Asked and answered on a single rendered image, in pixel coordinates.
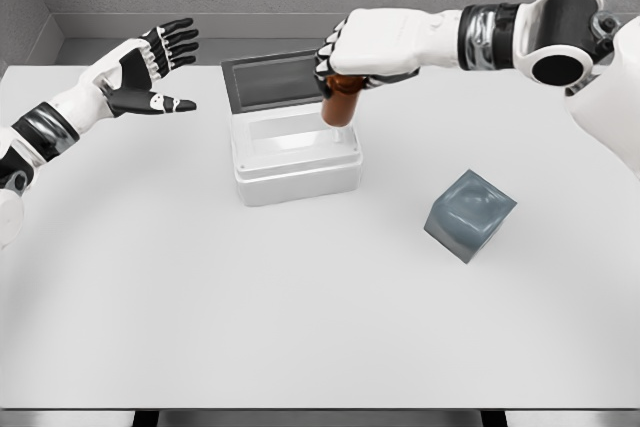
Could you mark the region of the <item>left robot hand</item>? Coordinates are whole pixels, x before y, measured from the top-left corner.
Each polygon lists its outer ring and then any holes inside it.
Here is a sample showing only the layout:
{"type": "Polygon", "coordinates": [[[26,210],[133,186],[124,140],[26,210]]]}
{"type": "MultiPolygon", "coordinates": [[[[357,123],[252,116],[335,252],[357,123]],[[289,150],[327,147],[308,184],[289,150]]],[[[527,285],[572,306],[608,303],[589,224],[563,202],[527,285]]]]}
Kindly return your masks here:
{"type": "Polygon", "coordinates": [[[111,51],[114,68],[96,78],[111,114],[160,115],[190,112],[197,104],[163,95],[153,84],[174,70],[196,61],[199,31],[191,18],[174,20],[154,27],[130,40],[122,53],[111,51]]]}

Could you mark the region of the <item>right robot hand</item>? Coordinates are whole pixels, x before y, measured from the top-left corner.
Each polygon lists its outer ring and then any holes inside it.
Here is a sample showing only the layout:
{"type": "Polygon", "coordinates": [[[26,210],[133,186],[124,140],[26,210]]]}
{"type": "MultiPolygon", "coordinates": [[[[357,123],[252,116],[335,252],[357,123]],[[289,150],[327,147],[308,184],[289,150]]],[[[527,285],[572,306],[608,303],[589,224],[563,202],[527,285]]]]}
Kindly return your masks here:
{"type": "Polygon", "coordinates": [[[316,51],[315,81],[324,98],[329,78],[362,77],[366,89],[408,80],[420,72],[432,14],[416,9],[355,9],[316,51]]]}

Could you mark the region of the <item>brown bottle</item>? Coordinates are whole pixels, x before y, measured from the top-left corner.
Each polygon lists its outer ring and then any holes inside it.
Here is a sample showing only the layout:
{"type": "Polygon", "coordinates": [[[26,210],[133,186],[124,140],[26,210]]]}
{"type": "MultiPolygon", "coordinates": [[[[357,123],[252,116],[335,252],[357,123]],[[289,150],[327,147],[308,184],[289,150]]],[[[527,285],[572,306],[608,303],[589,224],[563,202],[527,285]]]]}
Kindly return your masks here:
{"type": "Polygon", "coordinates": [[[351,122],[363,84],[362,76],[335,74],[327,78],[330,96],[323,100],[321,109],[326,124],[345,127],[351,122]]]}

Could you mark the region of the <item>grey box lid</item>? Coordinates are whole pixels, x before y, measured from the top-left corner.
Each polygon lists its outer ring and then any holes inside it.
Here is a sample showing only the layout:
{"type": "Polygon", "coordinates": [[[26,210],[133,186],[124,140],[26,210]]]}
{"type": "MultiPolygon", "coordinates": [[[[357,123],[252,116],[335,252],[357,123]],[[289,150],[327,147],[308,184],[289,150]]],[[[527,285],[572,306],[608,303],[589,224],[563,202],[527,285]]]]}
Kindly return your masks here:
{"type": "Polygon", "coordinates": [[[232,114],[322,100],[314,77],[314,50],[225,60],[221,68],[232,114]]]}

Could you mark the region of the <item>white box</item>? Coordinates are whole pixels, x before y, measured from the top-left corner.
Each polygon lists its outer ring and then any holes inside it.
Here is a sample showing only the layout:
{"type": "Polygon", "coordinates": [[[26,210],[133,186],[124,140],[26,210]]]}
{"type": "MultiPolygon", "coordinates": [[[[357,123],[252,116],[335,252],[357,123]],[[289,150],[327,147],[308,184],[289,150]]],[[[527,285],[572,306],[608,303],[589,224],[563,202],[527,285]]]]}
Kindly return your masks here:
{"type": "Polygon", "coordinates": [[[248,207],[359,188],[363,152],[355,128],[331,127],[310,103],[230,118],[234,176],[248,207]]]}

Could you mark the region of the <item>grey cube block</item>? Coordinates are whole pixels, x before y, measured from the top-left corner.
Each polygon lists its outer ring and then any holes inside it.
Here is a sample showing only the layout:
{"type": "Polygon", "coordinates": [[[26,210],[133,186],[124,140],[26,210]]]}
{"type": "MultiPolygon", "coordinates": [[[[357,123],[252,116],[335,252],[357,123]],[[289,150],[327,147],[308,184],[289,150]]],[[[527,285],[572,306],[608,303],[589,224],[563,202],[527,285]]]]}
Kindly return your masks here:
{"type": "Polygon", "coordinates": [[[517,202],[467,170],[432,204],[424,230],[468,264],[491,240],[517,202]]]}

